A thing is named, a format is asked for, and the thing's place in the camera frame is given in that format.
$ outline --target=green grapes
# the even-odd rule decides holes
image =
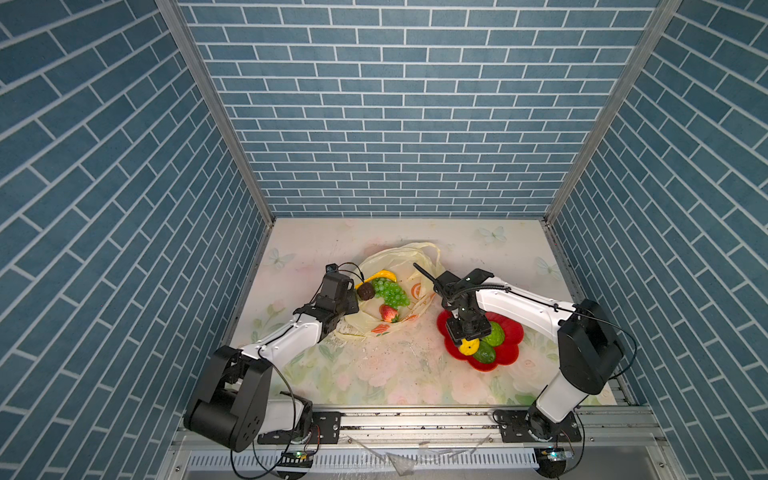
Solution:
[[[376,297],[383,298],[385,305],[397,308],[411,303],[405,290],[403,290],[396,282],[392,282],[386,278],[375,278],[371,280],[371,283],[373,284],[373,289],[376,291]]]

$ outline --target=plastic bag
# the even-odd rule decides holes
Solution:
[[[434,260],[425,252],[427,249],[434,249]],[[394,273],[397,283],[405,290],[411,304],[398,308],[399,322],[387,323],[382,321],[379,313],[384,299],[374,297],[370,300],[360,300],[360,311],[345,316],[344,321],[339,322],[336,327],[336,335],[344,339],[384,335],[401,328],[407,322],[418,319],[426,312],[435,298],[435,291],[432,281],[413,266],[414,262],[435,277],[445,271],[440,263],[440,249],[429,242],[409,243],[404,247],[389,248],[366,258],[360,264],[364,274],[371,276],[380,270],[389,270]]]

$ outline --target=red flower-shaped plate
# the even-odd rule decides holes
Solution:
[[[445,325],[449,316],[451,316],[451,313],[448,310],[443,310],[440,315],[437,316],[437,329],[440,330],[440,333],[445,337],[445,349],[448,350],[448,353],[450,353],[453,358],[469,362],[469,365],[479,372],[490,372],[496,368],[497,365],[511,365],[518,359],[518,356],[520,355],[518,344],[523,341],[523,335],[525,334],[525,332],[523,332],[523,325],[497,313],[486,313],[485,316],[489,321],[498,323],[504,330],[504,342],[501,345],[494,347],[494,350],[496,350],[495,361],[491,363],[481,363],[475,359],[475,357],[471,355],[467,356],[459,352],[456,345],[453,344],[451,336],[448,334],[448,327]]]

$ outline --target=brick wall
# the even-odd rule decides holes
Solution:
[[[555,224],[689,478],[766,478],[768,2],[684,0]]]
[[[153,0],[0,2],[0,478],[155,474],[262,230]]]
[[[258,3],[183,8],[278,216],[541,217],[657,0]]]

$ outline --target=brown fruit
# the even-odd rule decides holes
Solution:
[[[376,296],[376,290],[370,282],[365,282],[363,285],[357,287],[357,295],[361,300],[370,300]]]

